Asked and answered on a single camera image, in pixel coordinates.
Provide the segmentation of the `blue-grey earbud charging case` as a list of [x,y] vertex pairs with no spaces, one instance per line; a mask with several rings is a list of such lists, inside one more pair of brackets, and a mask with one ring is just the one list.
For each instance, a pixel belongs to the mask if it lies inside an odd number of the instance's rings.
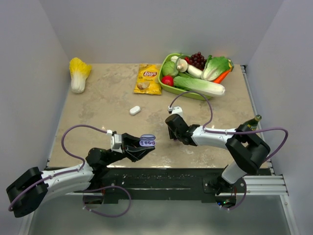
[[146,147],[144,145],[144,141],[155,141],[156,142],[156,137],[152,134],[144,134],[140,137],[140,142],[139,142],[140,146]]

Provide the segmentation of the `purple earbud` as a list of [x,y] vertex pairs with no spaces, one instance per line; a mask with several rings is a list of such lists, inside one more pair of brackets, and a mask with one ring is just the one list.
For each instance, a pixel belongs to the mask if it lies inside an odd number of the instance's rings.
[[155,146],[155,141],[144,141],[145,146]]

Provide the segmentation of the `white earbud charging case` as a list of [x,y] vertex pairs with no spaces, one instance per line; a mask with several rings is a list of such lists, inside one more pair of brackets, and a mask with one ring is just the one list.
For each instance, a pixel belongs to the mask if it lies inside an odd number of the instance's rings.
[[134,115],[138,114],[139,112],[141,112],[140,106],[134,106],[129,110],[129,113],[131,116],[134,116]]

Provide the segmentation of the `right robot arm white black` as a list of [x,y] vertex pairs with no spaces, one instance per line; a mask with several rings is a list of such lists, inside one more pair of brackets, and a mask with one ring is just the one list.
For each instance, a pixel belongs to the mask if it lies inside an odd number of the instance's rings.
[[246,174],[256,174],[270,152],[270,147],[257,134],[243,134],[249,131],[246,124],[224,131],[197,124],[189,126],[179,114],[170,115],[165,123],[170,139],[179,140],[185,145],[207,145],[229,151],[234,162],[224,169],[218,180],[218,187],[223,192],[230,192]]

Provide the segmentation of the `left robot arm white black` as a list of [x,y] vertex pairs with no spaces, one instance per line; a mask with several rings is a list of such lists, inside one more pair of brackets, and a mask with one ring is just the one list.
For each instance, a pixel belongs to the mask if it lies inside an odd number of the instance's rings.
[[44,201],[75,191],[96,192],[108,166],[124,158],[137,162],[155,149],[152,134],[134,137],[127,133],[111,136],[110,149],[92,148],[82,163],[59,170],[39,170],[32,167],[10,184],[6,193],[8,210],[16,218],[35,211]]

